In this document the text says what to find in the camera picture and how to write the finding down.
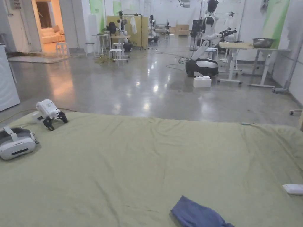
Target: caster wheel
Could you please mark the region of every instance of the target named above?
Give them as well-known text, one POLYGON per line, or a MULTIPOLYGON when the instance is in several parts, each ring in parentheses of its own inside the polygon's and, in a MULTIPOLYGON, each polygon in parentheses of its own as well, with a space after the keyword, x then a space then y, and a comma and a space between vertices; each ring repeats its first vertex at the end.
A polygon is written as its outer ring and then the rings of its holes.
POLYGON ((191 71, 187 72, 187 76, 189 76, 189 77, 195 77, 194 74, 195 74, 195 72, 191 72, 191 71))

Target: white towel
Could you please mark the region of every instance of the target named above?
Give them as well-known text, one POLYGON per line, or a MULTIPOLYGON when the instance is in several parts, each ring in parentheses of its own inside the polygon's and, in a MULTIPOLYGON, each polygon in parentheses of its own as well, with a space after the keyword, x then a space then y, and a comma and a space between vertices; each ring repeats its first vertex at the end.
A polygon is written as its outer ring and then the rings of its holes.
POLYGON ((134 34, 136 34, 137 33, 137 26, 136 26, 136 20, 135 20, 134 17, 131 18, 131 25, 132 25, 132 32, 134 34))

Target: wooden tabletop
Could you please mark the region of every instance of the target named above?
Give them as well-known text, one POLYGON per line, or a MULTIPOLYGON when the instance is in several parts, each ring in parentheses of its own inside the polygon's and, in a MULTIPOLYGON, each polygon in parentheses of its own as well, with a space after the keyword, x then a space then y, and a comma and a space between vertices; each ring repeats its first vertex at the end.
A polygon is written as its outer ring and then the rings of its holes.
POLYGON ((96 35, 92 35, 92 36, 106 36, 108 34, 96 34, 96 35))
POLYGON ((238 50, 255 49, 255 50, 268 50, 268 51, 290 51, 288 49, 255 48, 252 43, 230 43, 230 42, 224 42, 224 43, 219 43, 219 46, 221 48, 238 49, 238 50))
POLYGON ((122 35, 112 35, 111 36, 112 39, 124 39, 124 38, 130 38, 130 35, 125 35, 125 36, 122 36, 122 35))

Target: black robot head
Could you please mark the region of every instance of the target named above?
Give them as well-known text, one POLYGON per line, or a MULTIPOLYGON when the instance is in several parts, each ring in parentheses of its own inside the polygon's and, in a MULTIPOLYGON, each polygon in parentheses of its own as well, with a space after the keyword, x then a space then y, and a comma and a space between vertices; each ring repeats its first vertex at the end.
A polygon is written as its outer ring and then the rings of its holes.
POLYGON ((217 0, 209 0, 207 11, 210 13, 215 12, 218 4, 219 2, 217 0))

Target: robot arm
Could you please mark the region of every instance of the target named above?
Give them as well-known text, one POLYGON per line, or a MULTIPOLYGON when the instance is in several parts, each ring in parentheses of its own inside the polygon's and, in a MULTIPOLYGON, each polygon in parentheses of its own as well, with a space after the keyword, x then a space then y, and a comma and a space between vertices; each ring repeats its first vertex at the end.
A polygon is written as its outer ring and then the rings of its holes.
POLYGON ((193 54, 193 56, 191 57, 192 60, 196 61, 209 47, 210 44, 210 40, 213 39, 217 39, 217 38, 224 38, 228 35, 234 34, 236 33, 236 30, 233 31, 221 31, 219 33, 215 33, 212 35, 207 35, 202 37, 205 41, 203 42, 203 44, 200 46, 200 48, 193 54))
MULTIPOLYGON (((120 20, 118 20, 118 31, 119 31, 119 33, 120 33, 120 36, 126 36, 127 35, 127 31, 125 31, 124 29, 122 29, 122 28, 124 28, 124 20, 122 20, 122 19, 120 19, 120 20)), ((123 38, 123 41, 125 42, 125 43, 128 43, 128 39, 127 38, 123 38)))

